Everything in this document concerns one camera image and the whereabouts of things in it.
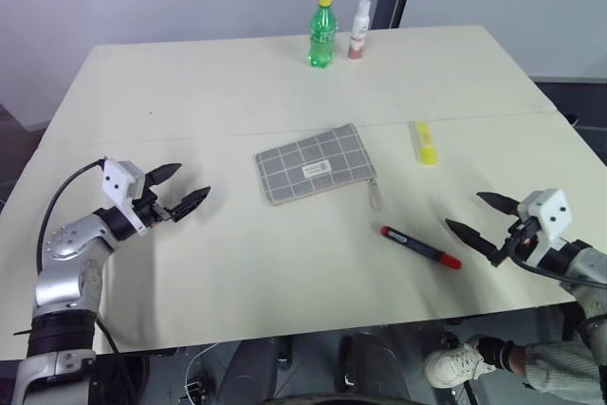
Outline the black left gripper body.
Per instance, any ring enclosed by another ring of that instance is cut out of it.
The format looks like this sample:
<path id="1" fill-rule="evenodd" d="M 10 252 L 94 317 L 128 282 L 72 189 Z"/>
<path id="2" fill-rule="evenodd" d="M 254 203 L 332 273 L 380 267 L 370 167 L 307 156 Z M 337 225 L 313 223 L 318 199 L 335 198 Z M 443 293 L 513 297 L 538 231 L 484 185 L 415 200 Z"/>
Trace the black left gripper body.
<path id="1" fill-rule="evenodd" d="M 145 228 L 172 219 L 169 211 L 160 205 L 158 196 L 151 190 L 155 185 L 154 179 L 146 175 L 141 197 L 135 200 L 135 214 Z"/>

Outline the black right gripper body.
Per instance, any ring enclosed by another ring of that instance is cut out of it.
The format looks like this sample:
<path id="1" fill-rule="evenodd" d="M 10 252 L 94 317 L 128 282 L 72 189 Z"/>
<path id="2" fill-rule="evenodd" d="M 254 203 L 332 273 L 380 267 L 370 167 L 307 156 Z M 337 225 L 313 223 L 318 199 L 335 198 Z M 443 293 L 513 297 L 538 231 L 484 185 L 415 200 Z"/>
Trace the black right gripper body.
<path id="1" fill-rule="evenodd" d="M 536 217 L 525 221 L 518 219 L 507 230 L 508 237 L 501 248 L 495 249 L 488 256 L 489 262 L 498 267 L 506 258 L 517 265 L 524 264 L 533 250 L 538 246 L 537 233 L 541 230 Z"/>

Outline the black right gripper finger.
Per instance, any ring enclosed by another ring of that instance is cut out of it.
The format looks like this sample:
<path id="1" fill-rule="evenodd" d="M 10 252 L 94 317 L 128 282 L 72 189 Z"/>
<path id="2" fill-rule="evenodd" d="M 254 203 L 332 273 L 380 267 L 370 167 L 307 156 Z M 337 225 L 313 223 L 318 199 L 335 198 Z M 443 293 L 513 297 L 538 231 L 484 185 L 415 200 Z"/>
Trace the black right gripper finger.
<path id="1" fill-rule="evenodd" d="M 445 220 L 449 229 L 467 246 L 484 255 L 487 259 L 494 259 L 499 253 L 495 245 L 474 230 L 473 228 L 456 222 L 454 220 Z"/>
<path id="2" fill-rule="evenodd" d="M 478 192 L 476 195 L 496 211 L 511 216 L 519 215 L 519 202 L 513 198 L 492 192 Z"/>

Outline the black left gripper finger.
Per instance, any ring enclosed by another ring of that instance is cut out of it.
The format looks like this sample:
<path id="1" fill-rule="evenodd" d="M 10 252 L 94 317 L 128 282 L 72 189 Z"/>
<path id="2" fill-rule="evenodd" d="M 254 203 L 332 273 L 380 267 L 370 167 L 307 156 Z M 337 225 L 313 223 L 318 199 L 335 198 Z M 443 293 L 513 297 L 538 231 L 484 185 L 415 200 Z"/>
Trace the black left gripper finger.
<path id="1" fill-rule="evenodd" d="M 145 186 L 157 186 L 170 179 L 180 168 L 181 163 L 161 165 L 145 175 Z"/>
<path id="2" fill-rule="evenodd" d="M 171 219 L 174 222 L 179 222 L 185 216 L 195 211 L 206 199 L 210 191 L 211 187 L 207 186 L 184 196 L 176 206 L 170 209 Z"/>

